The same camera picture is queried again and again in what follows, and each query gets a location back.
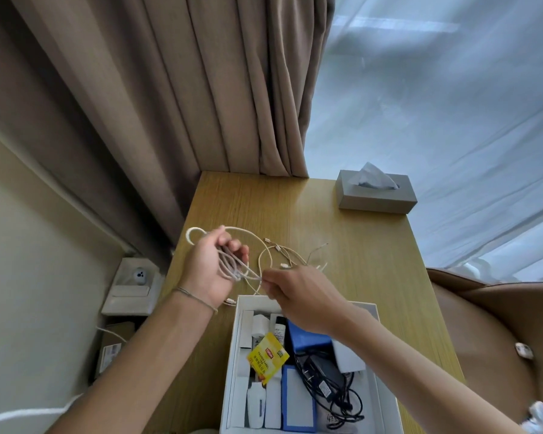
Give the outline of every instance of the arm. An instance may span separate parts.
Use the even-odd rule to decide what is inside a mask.
[[[218,307],[232,282],[218,274],[216,245],[227,245],[244,262],[248,248],[223,227],[204,236],[188,254],[181,288]],[[203,335],[213,311],[173,291],[145,321],[113,364],[61,416],[48,434],[139,434]]]
[[[522,434],[519,425],[341,296],[312,267],[269,269],[262,285],[287,318],[350,347],[429,434]]]

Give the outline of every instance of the curtain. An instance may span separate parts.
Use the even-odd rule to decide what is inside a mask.
[[[336,0],[311,177],[410,177],[424,262],[543,281],[543,0]]]
[[[168,260],[200,171],[307,176],[333,0],[11,3],[0,2],[0,82],[16,72],[50,108],[26,109],[36,98],[11,86],[0,123],[20,126],[41,165],[143,254]]]

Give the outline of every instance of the gray tissue box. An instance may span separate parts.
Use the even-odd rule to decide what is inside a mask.
[[[350,184],[348,181],[357,171],[340,171],[336,180],[338,207],[371,212],[408,214],[416,205],[416,196],[408,175],[388,174],[399,189],[369,189]]]

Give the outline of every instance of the tissue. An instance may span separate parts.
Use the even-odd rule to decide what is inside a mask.
[[[369,161],[348,182],[355,186],[368,187],[369,189],[395,190],[399,188],[398,184],[390,176],[386,175]]]

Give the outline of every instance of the hand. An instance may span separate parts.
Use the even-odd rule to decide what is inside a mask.
[[[199,240],[187,254],[179,286],[211,306],[219,307],[230,291],[233,280],[226,279],[219,270],[216,246],[227,246],[243,263],[249,262],[249,248],[220,226]]]
[[[308,332],[333,336],[353,307],[332,282],[313,266],[266,269],[262,287],[283,314]]]

